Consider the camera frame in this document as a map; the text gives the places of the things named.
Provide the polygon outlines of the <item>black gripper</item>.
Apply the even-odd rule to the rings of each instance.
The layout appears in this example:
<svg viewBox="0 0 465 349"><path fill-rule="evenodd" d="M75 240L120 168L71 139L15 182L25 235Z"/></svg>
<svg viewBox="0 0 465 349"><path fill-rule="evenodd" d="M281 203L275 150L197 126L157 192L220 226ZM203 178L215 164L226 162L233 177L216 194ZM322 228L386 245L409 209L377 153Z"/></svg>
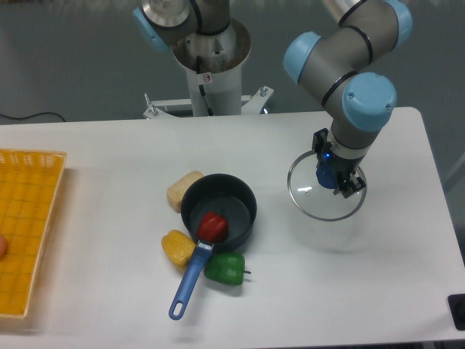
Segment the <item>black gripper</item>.
<svg viewBox="0 0 465 349"><path fill-rule="evenodd" d="M355 174L363 159L363 149L342 145L326 128L313 135L312 150L317 156L316 176L322 186L336 186L333 195L349 198L365 188L365 181Z"/></svg>

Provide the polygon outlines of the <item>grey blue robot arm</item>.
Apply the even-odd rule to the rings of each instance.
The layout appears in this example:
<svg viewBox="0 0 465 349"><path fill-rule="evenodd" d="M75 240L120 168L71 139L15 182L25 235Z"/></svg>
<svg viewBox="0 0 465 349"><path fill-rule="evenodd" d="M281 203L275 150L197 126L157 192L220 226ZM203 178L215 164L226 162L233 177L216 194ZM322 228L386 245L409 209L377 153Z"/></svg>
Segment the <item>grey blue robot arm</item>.
<svg viewBox="0 0 465 349"><path fill-rule="evenodd" d="M367 67L410 36L413 19L400 1L327 1L325 7L338 31L328 38L301 34L283 67L332 118L312 141L319 184L350 197L365 187L357 166L397 104L392 82ZM133 16L149 45L171 49L185 69L196 116L240 113L251 39L231 17L228 1L144 1Z"/></svg>

